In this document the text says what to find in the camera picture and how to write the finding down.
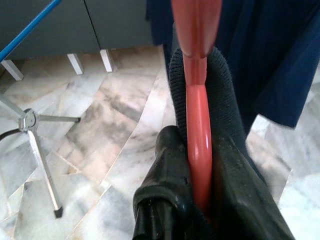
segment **metal leg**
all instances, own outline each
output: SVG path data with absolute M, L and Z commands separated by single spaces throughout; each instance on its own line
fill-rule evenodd
M 10 101 L 8 98 L 6 98 L 3 94 L 0 94 L 0 102 L 2 102 L 7 108 L 9 108 L 11 111 L 14 111 L 19 116 L 24 116 L 25 112 L 15 105 L 12 101 Z
M 101 55 L 105 70 L 108 73 L 111 73 L 113 71 L 112 70 L 112 58 L 111 58 L 109 51 L 107 49 L 102 49 L 100 51 L 100 55 Z
M 24 78 L 24 75 L 11 60 L 3 60 L 1 63 L 15 80 L 20 81 Z
M 75 53 L 70 53 L 70 54 L 67 54 L 67 56 L 70 60 L 70 63 L 72 64 L 72 67 L 73 67 L 75 73 L 77 75 L 82 75 L 84 73 L 84 69 L 81 65 L 81 62 L 78 58 L 78 55 Z
M 80 122 L 80 117 L 39 115 L 40 122 Z
M 36 161 L 37 161 L 38 166 L 42 172 L 44 181 L 45 181 L 46 186 L 48 188 L 48 191 L 49 191 L 49 194 L 50 194 L 50 197 L 52 200 L 52 204 L 53 204 L 55 217 L 61 218 L 62 213 L 63 213 L 63 207 L 60 202 L 59 196 L 57 194 L 57 190 L 55 188 L 54 182 L 52 180 L 52 177 L 51 177 L 51 174 L 50 174 L 47 162 L 46 162 L 46 158 L 41 150 L 39 137 L 38 137 L 37 133 L 35 133 L 31 130 L 28 130 L 27 133 L 29 135 L 30 145 L 32 147 L 33 154 L 36 158 Z

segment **metal stand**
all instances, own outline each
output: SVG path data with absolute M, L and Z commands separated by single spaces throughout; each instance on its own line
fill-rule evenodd
M 37 161 L 37 164 L 40 168 L 40 171 L 42 172 L 44 181 L 47 185 L 47 189 L 48 189 L 50 198 L 52 200 L 54 215 L 56 218 L 61 218 L 62 214 L 63 214 L 63 207 L 62 207 L 61 201 L 59 199 L 59 196 L 57 194 L 57 190 L 54 185 L 54 182 L 52 180 L 50 170 L 49 170 L 47 162 L 46 162 L 46 156 L 44 155 L 44 153 L 41 149 L 39 137 L 37 135 L 37 129 L 38 129 L 39 122 L 75 122 L 75 123 L 78 123 L 78 122 L 80 122 L 81 118 L 80 117 L 41 115 L 41 114 L 37 114 L 31 108 L 28 108 L 23 111 L 20 107 L 18 107 L 13 102 L 8 100 L 2 94 L 0 94 L 0 102 L 2 102 L 11 111 L 13 111 L 19 115 L 18 131 L 17 131 L 17 129 L 14 129 L 9 132 L 5 132 L 4 134 L 1 135 L 0 140 L 8 135 L 15 134 L 18 132 L 28 134 L 30 145 L 33 150 L 33 154 L 34 154 L 35 159 Z

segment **cabinet door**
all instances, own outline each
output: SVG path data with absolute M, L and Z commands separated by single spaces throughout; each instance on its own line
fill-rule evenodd
M 1 0 L 3 49 L 50 0 Z M 63 0 L 9 55 L 8 59 L 98 52 L 99 44 L 83 0 Z
M 102 49 L 153 44 L 146 1 L 85 0 Z

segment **marble floor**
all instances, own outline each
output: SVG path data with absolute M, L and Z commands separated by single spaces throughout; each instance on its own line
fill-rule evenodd
M 0 77 L 0 91 L 22 109 L 81 116 L 38 128 L 64 207 L 59 219 L 27 136 L 0 142 L 0 240 L 131 239 L 133 194 L 154 161 L 157 134 L 175 116 L 159 47 L 111 55 L 112 73 L 99 54 L 83 54 L 83 75 L 59 56 L 26 60 L 23 81 Z M 295 130 L 259 116 L 247 140 L 297 240 L 320 234 L 319 84 L 318 73 Z M 16 127 L 17 117 L 0 105 L 0 133 Z

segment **white cabinet leg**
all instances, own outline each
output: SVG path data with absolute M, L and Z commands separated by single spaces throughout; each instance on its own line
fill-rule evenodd
M 101 55 L 105 70 L 108 73 L 111 73 L 112 72 L 112 58 L 111 58 L 109 51 L 107 49 L 102 49 L 100 51 L 100 55 Z
M 70 63 L 72 65 L 75 73 L 77 75 L 82 75 L 84 73 L 84 69 L 83 69 L 83 67 L 81 65 L 81 62 L 80 62 L 80 60 L 78 58 L 78 55 L 75 54 L 75 53 L 70 53 L 67 56 L 68 56 L 68 58 L 70 60 Z
M 20 70 L 11 60 L 3 60 L 1 64 L 15 80 L 20 81 L 24 78 L 24 75 L 20 72 Z

